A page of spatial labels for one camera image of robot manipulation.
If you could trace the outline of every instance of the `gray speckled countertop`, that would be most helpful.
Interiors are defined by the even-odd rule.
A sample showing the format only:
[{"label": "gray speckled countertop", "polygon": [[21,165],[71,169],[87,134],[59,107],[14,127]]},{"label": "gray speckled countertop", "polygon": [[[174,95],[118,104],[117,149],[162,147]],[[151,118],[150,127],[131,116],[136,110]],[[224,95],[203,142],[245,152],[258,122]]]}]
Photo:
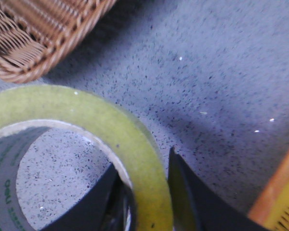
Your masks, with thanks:
[{"label": "gray speckled countertop", "polygon": [[246,213],[289,148],[289,0],[121,0],[40,83],[122,105]]}]

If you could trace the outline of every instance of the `roll of tape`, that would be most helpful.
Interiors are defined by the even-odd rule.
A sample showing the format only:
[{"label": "roll of tape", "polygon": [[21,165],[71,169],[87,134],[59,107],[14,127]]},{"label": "roll of tape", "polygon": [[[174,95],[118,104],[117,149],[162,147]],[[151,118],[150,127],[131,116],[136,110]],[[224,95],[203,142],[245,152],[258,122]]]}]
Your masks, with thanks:
[{"label": "roll of tape", "polygon": [[171,231],[171,197],[150,133],[128,112],[87,92],[29,86],[0,93],[0,230],[33,231],[16,195],[19,163],[49,128],[92,140],[114,164],[136,201],[138,231]]}]

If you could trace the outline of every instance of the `woven rattan basket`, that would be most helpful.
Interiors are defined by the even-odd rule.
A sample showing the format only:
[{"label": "woven rattan basket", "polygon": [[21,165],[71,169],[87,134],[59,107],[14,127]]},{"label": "woven rattan basket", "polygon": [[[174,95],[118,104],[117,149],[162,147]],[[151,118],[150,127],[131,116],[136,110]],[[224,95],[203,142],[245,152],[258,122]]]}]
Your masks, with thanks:
[{"label": "woven rattan basket", "polygon": [[0,78],[25,83],[46,74],[117,0],[0,0]]}]

